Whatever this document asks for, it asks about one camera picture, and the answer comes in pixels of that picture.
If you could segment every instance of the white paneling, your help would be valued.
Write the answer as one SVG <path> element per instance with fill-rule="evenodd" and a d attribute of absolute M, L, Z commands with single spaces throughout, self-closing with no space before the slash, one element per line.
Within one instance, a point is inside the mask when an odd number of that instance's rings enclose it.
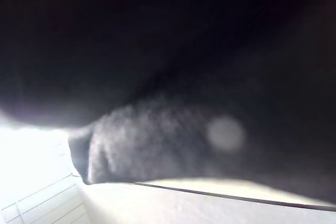
<path fill-rule="evenodd" d="M 34 224 L 52 224 L 61 217 L 65 216 L 69 213 L 72 209 L 81 205 L 81 199 L 79 196 L 76 196 L 69 200 L 68 202 L 64 203 L 60 207 L 50 211 L 49 213 L 45 214 L 40 219 L 34 221 Z"/>
<path fill-rule="evenodd" d="M 89 219 L 86 215 L 82 215 L 81 217 L 79 217 L 77 220 L 75 220 L 74 222 L 72 222 L 71 224 L 89 224 Z"/>
<path fill-rule="evenodd" d="M 69 159 L 66 156 L 54 158 L 51 162 L 45 162 L 41 167 L 35 167 L 38 170 L 36 174 L 26 179 L 24 188 L 17 192 L 17 198 L 22 199 L 36 193 L 69 175 L 71 170 L 69 167 Z"/>
<path fill-rule="evenodd" d="M 43 202 L 42 204 L 34 207 L 30 211 L 24 213 L 22 215 L 25 224 L 30 224 L 33 221 L 41 218 L 45 214 L 57 209 L 62 204 L 66 204 L 69 200 L 74 198 L 77 195 L 77 188 L 76 186 L 72 186 L 69 189 L 57 194 L 53 198 Z"/>
<path fill-rule="evenodd" d="M 5 147 L 0 148 L 4 178 L 0 224 L 89 223 L 71 173 L 64 134 L 39 129 L 0 134 L 0 145 Z"/>
<path fill-rule="evenodd" d="M 60 192 L 66 190 L 67 188 L 75 184 L 72 176 L 66 177 L 61 181 L 52 184 L 51 186 L 46 187 L 45 189 L 19 201 L 18 207 L 21 213 L 25 213 L 33 207 L 41 204 L 42 202 L 52 198 L 54 195 L 59 194 Z"/>
<path fill-rule="evenodd" d="M 24 224 L 21 217 L 16 217 L 14 220 L 7 222 L 8 224 Z"/>
<path fill-rule="evenodd" d="M 10 221 L 20 215 L 15 204 L 3 209 L 1 214 L 5 221 Z"/>
<path fill-rule="evenodd" d="M 53 224 L 70 224 L 77 220 L 83 214 L 85 214 L 85 209 L 83 205 L 80 205 Z"/>

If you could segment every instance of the dark fabric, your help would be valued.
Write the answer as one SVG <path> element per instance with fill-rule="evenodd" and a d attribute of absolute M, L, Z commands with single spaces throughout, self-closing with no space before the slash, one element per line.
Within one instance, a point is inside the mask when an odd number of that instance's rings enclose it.
<path fill-rule="evenodd" d="M 87 184 L 238 178 L 336 202 L 335 3 L 0 0 L 0 105 L 93 123 L 69 140 Z"/>

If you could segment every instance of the bright light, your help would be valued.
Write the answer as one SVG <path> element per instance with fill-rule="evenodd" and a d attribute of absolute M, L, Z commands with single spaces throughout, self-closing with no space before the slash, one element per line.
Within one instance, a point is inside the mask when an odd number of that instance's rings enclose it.
<path fill-rule="evenodd" d="M 0 194 L 17 198 L 65 173 L 67 140 L 62 130 L 0 127 Z"/>

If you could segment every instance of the white surface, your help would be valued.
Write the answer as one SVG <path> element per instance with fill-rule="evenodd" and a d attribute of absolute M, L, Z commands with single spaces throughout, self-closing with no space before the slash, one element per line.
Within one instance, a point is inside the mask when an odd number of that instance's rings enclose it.
<path fill-rule="evenodd" d="M 92 223 L 335 224 L 336 212 L 275 206 L 127 184 L 79 182 Z"/>
<path fill-rule="evenodd" d="M 69 161 L 62 131 L 0 128 L 0 212 L 5 223 L 89 223 Z"/>

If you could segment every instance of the black fabric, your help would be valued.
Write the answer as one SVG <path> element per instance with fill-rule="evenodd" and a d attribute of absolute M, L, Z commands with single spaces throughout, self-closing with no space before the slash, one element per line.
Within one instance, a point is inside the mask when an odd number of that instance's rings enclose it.
<path fill-rule="evenodd" d="M 336 202 L 335 3 L 0 0 L 1 109 L 80 126 L 87 184 L 237 178 Z M 238 148 L 210 139 L 222 119 Z"/>

